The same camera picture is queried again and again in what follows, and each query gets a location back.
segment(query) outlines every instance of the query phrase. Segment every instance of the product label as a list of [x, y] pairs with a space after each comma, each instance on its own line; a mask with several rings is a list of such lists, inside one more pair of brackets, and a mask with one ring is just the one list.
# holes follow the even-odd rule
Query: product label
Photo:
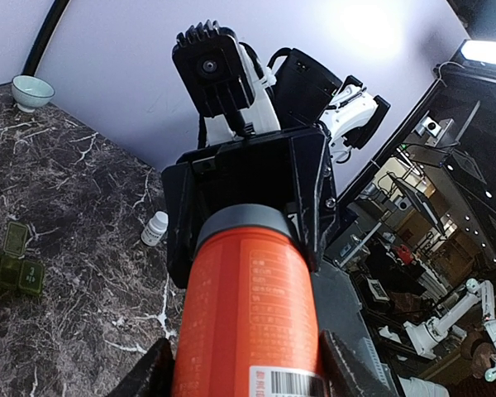
[[321, 376], [278, 366], [250, 367], [250, 397], [325, 397]]
[[162, 236], [163, 235], [161, 235], [161, 234], [156, 234], [156, 233], [152, 232], [148, 227], [146, 227], [144, 229], [143, 233], [141, 234], [141, 240], [143, 240], [143, 242], [145, 244], [154, 246], [154, 245], [158, 244], [158, 242], [160, 242], [160, 239], [162, 238]]

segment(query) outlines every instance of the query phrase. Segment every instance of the green cube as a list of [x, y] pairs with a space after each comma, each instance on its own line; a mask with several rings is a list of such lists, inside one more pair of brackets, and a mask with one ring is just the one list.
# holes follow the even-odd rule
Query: green cube
[[20, 278], [21, 262], [10, 256], [3, 256], [0, 261], [0, 287], [17, 289]]
[[18, 289], [24, 294], [39, 296], [42, 294], [45, 268], [37, 262], [23, 261], [18, 280]]
[[29, 230], [26, 225], [18, 222], [9, 222], [7, 225], [6, 241], [3, 250], [9, 256], [19, 257], [26, 250], [26, 239]]

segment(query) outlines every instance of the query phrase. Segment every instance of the screw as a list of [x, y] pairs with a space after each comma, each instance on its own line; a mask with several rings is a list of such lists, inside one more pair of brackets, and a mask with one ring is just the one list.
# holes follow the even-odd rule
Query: screw
[[325, 200], [325, 206], [329, 209], [334, 209], [336, 207], [336, 199], [334, 197]]

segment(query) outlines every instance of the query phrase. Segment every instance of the white wall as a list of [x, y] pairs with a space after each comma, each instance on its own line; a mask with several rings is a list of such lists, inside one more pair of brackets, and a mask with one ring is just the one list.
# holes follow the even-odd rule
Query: white wall
[[74, 0], [39, 76], [55, 103], [159, 169], [196, 147], [197, 113], [171, 61], [175, 37], [217, 19], [265, 62], [297, 47], [393, 105], [337, 172], [340, 191], [424, 94], [435, 64], [466, 38], [446, 0]]
[[22, 72], [53, 0], [0, 0], [0, 84]]

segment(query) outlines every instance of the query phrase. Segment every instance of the black pipe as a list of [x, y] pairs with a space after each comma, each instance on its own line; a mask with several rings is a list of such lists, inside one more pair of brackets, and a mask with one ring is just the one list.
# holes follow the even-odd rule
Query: black pipe
[[437, 79], [435, 83], [426, 91], [421, 101], [413, 108], [412, 112], [406, 117], [397, 131], [391, 136], [389, 141], [385, 142], [382, 148], [377, 151], [368, 165], [360, 172], [355, 181], [349, 185], [342, 195], [338, 197], [338, 203], [346, 207], [356, 200], [356, 197], [364, 190], [369, 182], [373, 180], [380, 168], [389, 160], [389, 157], [395, 152], [407, 136], [412, 133], [415, 126], [422, 120], [429, 110], [431, 103], [444, 88], [443, 83]]
[[31, 47], [29, 56], [27, 57], [26, 64], [24, 65], [24, 70], [22, 74], [28, 76], [34, 76], [39, 64], [41, 63], [42, 56], [50, 42], [50, 39], [55, 31], [55, 28], [59, 24], [60, 18], [62, 17], [64, 10], [68, 6], [69, 0], [55, 0], [46, 19], [42, 24], [41, 30], [35, 39], [35, 43]]

